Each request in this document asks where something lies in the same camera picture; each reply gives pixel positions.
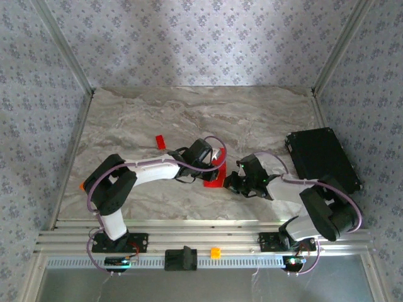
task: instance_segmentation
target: metal frame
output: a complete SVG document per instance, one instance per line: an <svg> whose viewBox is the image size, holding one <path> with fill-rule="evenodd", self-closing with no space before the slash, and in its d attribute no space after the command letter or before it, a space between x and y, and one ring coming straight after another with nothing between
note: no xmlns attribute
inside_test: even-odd
<svg viewBox="0 0 403 302"><path fill-rule="evenodd" d="M320 128L328 127L329 124L324 116L321 103L317 99L316 93L312 90L311 103L314 110L317 126Z"/></svg>
<svg viewBox="0 0 403 302"><path fill-rule="evenodd" d="M82 131L84 130L84 126L86 124L87 115L88 115L88 112L89 112L89 107L90 107L91 102L93 100L93 96L94 96L94 93L92 93L90 96L86 96L84 108L83 108L82 115L81 115L81 121L80 121L80 124L78 124L76 138L74 140L73 148L72 148L72 151L71 151L71 156L70 156L70 159L69 159L69 163L67 165L67 170L66 170L65 176L63 178L62 187L60 188L59 194L57 195L56 205L55 205L55 208L54 208L54 210L52 212L52 217L51 217L51 219L50 219L50 221L49 221L49 223L47 224L47 227L46 227L48 230L53 230L55 228L55 226L56 226L57 217L58 217L59 211L60 211L60 206L62 205L64 192L65 192L65 189L67 187L67 182L69 181L71 170L73 168L74 159L76 158L78 145L79 145L79 142L80 142L80 139L81 139Z"/></svg>
<svg viewBox="0 0 403 302"><path fill-rule="evenodd" d="M290 252L260 252L257 242L259 232L276 232L281 222L261 222L256 220L145 220L126 221L128 229L149 234L149 246L141 259L162 259L166 249L182 249L188 245L198 250L198 256L207 260L212 247L220 247L222 257L241 259L263 259L275 255L291 255ZM53 231L40 233L33 259L28 270L26 283L21 290L21 301L34 302L39 293L43 273L49 260L58 257L79 257L85 259L85 246L88 232L98 227L97 221L59 221ZM371 254L373 242L368 230L358 230L342 236L337 242L319 238L321 255L325 257L340 255L361 255L366 278L374 301L390 301L384 290L385 284L378 273L378 265Z"/></svg>
<svg viewBox="0 0 403 302"><path fill-rule="evenodd" d="M101 267L105 257L94 256ZM131 269L164 269L164 256L139 256L131 263ZM48 257L47 267L52 269L94 269L93 263L85 256ZM223 256L220 259L211 259L209 256L197 257L197 269L264 269L285 268L282 256L250 255L250 256Z"/></svg>
<svg viewBox="0 0 403 302"><path fill-rule="evenodd" d="M80 63L74 55L69 42L66 40L52 12L47 6L46 1L32 0L31 2L37 10L39 17L42 19L43 24L47 27L47 30L52 36L57 48L60 51L60 54L67 62L67 65L71 68L71 71L75 75L77 82L88 96L92 95L93 88L91 87L91 84L89 83L83 69L80 66Z"/></svg>
<svg viewBox="0 0 403 302"><path fill-rule="evenodd" d="M329 82L333 72L336 70L336 67L339 65L341 58L346 52L348 45L353 40L358 28L374 2L375 0L357 0L346 25L340 33L337 42L334 44L330 56L327 58L321 73L315 81L315 97L320 96L326 84Z"/></svg>

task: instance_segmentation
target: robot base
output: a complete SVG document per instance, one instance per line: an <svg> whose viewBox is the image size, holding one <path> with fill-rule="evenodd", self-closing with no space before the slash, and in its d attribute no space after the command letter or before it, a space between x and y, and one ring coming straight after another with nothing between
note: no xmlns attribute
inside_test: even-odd
<svg viewBox="0 0 403 302"><path fill-rule="evenodd" d="M259 233L258 242L260 244L261 252L315 252L316 244L313 238L306 238L299 242L295 242L289 249L282 244L280 240L280 234L278 232L273 233Z"/></svg>
<svg viewBox="0 0 403 302"><path fill-rule="evenodd" d="M146 253L148 243L149 234L147 233L126 233L115 241L110 240L107 234L99 233L95 235L92 252L103 254L132 254L136 253L137 246L139 253Z"/></svg>

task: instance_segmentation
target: glass panel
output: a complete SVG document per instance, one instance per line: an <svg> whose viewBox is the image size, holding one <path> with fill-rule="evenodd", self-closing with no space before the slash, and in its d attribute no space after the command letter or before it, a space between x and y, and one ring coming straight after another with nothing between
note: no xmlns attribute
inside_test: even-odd
<svg viewBox="0 0 403 302"><path fill-rule="evenodd" d="M281 269L131 272L110 277L95 269L47 269L37 302L373 301L360 256L322 257L299 277Z"/></svg>

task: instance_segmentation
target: small orange cube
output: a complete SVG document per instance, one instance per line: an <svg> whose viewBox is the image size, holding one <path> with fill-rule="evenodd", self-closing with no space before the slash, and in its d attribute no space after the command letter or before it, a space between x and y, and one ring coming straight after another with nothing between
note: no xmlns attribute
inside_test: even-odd
<svg viewBox="0 0 403 302"><path fill-rule="evenodd" d="M212 247L211 258L216 260L221 259L221 249L219 247Z"/></svg>

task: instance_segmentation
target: wire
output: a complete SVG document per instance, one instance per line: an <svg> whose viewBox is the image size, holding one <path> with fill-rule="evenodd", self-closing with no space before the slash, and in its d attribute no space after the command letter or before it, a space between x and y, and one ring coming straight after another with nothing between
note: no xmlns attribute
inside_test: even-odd
<svg viewBox="0 0 403 302"><path fill-rule="evenodd" d="M194 177L193 178L193 180L192 181L182 181L181 179L179 179L179 178L175 178L175 180L176 181L179 181L179 182L182 182L183 184L193 184L194 182L195 182L195 180L196 180L196 178Z"/></svg>
<svg viewBox="0 0 403 302"><path fill-rule="evenodd" d="M104 174L102 174L93 184L93 186L91 187L91 189L88 192L88 196L87 196L87 209L88 211L92 212L92 213L98 213L98 210L94 210L91 207L91 199L93 197L94 191L96 189L96 187L98 186L98 184L106 177L108 177L113 171L120 169L122 167L141 167L144 165L152 165L152 164L161 164L163 162L167 162L170 164L177 164L177 165L182 165L183 167L192 169L194 171L198 171L198 172L211 172L214 170L217 170L218 168L220 168L222 165L224 165L226 159L227 159L227 146L225 146L225 143L218 137L215 137L214 135L209 135L207 137L205 137L204 139L208 139L208 138L214 138L216 140L218 140L223 148L224 148L224 157L221 161L221 163L219 163L218 165L216 165L215 167L212 168L208 168L208 169L201 169L201 168L197 168L197 167L193 167L191 165L188 165L184 162L180 162L178 160L173 160L173 159L154 159L154 160L149 160L146 162L131 162L131 163L124 163L124 164L120 164L120 165L116 165L113 168L107 170Z"/></svg>
<svg viewBox="0 0 403 302"><path fill-rule="evenodd" d="M88 238L91 238L91 232L93 230L99 230L99 227L95 227L95 228L90 229L90 231L88 232Z"/></svg>
<svg viewBox="0 0 403 302"><path fill-rule="evenodd" d="M129 245L131 245L131 246L136 248L136 254L129 256L129 258L137 256L137 262L140 262L140 255L139 255L140 249L139 249L139 246L135 242L128 242L127 244L129 244Z"/></svg>
<svg viewBox="0 0 403 302"><path fill-rule="evenodd" d="M282 161L282 159L279 158L279 156L277 156L276 154L274 154L270 150L260 151L260 152L255 153L255 155L263 155L263 154L269 154L269 155L275 157L279 162L281 162L282 166L284 167L285 174L289 174L287 166L285 165L284 161ZM331 186L329 184L324 184L323 182L319 182L319 181L306 181L306 180L300 180L300 179L298 179L298 180L285 179L284 174L281 175L281 179L282 179L282 181L284 181L286 183L289 183L289 184L310 184L310 185L313 185L313 186L316 185L316 186L321 186L321 187L324 187L326 189L329 189L329 190L335 192L337 195L339 195L340 197L345 199L353 207L353 209L356 211L356 214L357 214L357 217L358 217L358 223L356 224L356 226L353 229L349 230L347 233L353 233L353 232L357 231L361 227L361 224L363 222L363 217L362 217L360 209L358 208L357 204L353 201L353 199L351 197L349 197L347 194L343 193L339 189L337 189L337 188L335 188L335 187L333 187L333 186Z"/></svg>
<svg viewBox="0 0 403 302"><path fill-rule="evenodd" d="M91 250L89 249L89 246L91 245L91 241L94 241L94 237L95 237L97 234L101 233L101 232L103 232L103 229L102 229L102 228L100 228L98 231L96 231L96 232L88 239L88 241L87 241L87 254L88 254L89 259L91 260L91 262L94 264L94 266L95 266L97 269L99 269L100 271L103 271L103 272L105 272L105 273L107 273L107 274L109 274L109 275L113 275L113 272L108 272L106 269L102 268L101 266L99 266L98 263L96 263L96 261L95 261L93 255L92 255L92 253L91 253Z"/></svg>
<svg viewBox="0 0 403 302"><path fill-rule="evenodd" d="M333 186L330 186L329 184L324 184L323 182L319 182L319 181L306 181L306 180L300 180L300 179L298 179L298 180L289 180L289 179L285 179L283 176L284 176L284 174L281 175L281 179L282 179L284 182L288 183L288 184L309 184L309 185L313 185L313 186L324 187L324 188L326 188L326 189L329 189L329 190L335 192L337 195L339 195L340 197L342 197L343 199L345 199L345 200L353 207L353 209L354 209L354 210L356 211L356 213L357 213L358 223L357 223L357 225L356 225L352 230L349 230L347 233L353 233L353 232L357 231L357 230L361 227L361 224L362 224L362 222L363 222L363 217L362 217L362 215L361 215L361 211L360 211L360 209L358 208L357 204L351 199L351 197L349 197L349 196L348 196L347 194L345 194L344 192L340 191L339 189L337 189L337 188L335 188L335 187L333 187Z"/></svg>
<svg viewBox="0 0 403 302"><path fill-rule="evenodd" d="M185 150L188 150L188 149L189 149L188 147L181 147L181 148L176 149L175 151L176 151L177 153L180 153L180 152L185 151Z"/></svg>
<svg viewBox="0 0 403 302"><path fill-rule="evenodd" d="M319 243L319 240L316 240L316 244L317 244L317 256L316 256L315 262L306 271L303 271L303 272L300 271L300 272L297 272L296 274L298 274L298 275L307 274L308 272L312 271L315 268L315 266L317 265L317 263L319 262L319 257L321 256L321 245Z"/></svg>
<svg viewBox="0 0 403 302"><path fill-rule="evenodd" d="M299 255L299 253L301 253L301 252L302 252L301 247L305 247L305 249L306 249L306 250L307 250L307 252L308 252L308 257L309 257L309 256L310 256L310 249L309 249L309 246L308 246L308 245L306 245L306 244L304 244L303 242L300 242L300 246L299 246L298 252L295 254L295 257L296 257L296 256L298 256L298 255Z"/></svg>
<svg viewBox="0 0 403 302"><path fill-rule="evenodd" d="M274 158L276 158L279 162L281 162L281 164L282 164L282 166L283 166L283 168L284 168L284 170L285 170L285 174L288 174L288 173L289 173L289 172L288 172L288 168L287 168L287 166L285 165L284 161L283 161L281 158L279 158L278 155L274 154L271 150L260 151L260 152L255 153L255 155L265 155L265 154L271 155L271 156L273 156Z"/></svg>

